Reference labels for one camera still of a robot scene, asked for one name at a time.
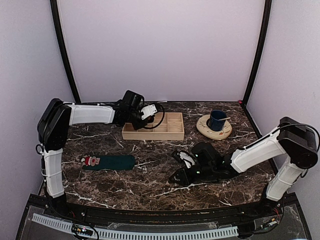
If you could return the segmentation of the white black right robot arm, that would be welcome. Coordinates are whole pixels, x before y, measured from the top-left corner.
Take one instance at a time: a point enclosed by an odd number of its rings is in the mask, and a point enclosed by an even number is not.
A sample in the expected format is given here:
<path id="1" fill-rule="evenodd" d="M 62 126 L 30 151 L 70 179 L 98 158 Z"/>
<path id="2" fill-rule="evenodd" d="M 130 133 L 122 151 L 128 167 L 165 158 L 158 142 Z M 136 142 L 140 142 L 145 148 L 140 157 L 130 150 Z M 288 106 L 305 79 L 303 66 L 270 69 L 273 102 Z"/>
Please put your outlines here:
<path id="1" fill-rule="evenodd" d="M 267 135 L 226 155 L 221 155 L 208 142 L 199 142 L 191 152 L 175 150 L 172 157 L 185 166 L 175 171 L 169 182 L 180 186 L 195 182 L 217 183 L 237 177 L 266 160 L 286 155 L 282 167 L 264 188 L 263 200 L 255 205 L 255 213 L 266 217 L 274 210 L 274 202 L 316 165 L 319 150 L 318 130 L 286 116 Z"/>

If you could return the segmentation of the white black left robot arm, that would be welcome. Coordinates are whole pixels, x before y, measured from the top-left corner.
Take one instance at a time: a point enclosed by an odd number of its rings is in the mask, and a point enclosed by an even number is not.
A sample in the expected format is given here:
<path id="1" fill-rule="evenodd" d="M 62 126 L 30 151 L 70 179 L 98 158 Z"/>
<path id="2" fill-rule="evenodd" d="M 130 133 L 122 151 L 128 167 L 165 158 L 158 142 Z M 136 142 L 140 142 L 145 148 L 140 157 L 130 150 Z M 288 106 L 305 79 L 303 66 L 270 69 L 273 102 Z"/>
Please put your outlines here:
<path id="1" fill-rule="evenodd" d="M 115 103 L 73 103 L 59 98 L 50 101 L 37 124 L 38 145 L 42 156 L 41 174 L 46 191 L 53 199 L 65 194 L 62 179 L 62 153 L 67 142 L 69 127 L 76 124 L 113 124 L 119 127 L 131 123 L 135 130 L 146 128 L 157 113 L 164 108 L 159 103 L 145 104 L 142 100 Z"/>

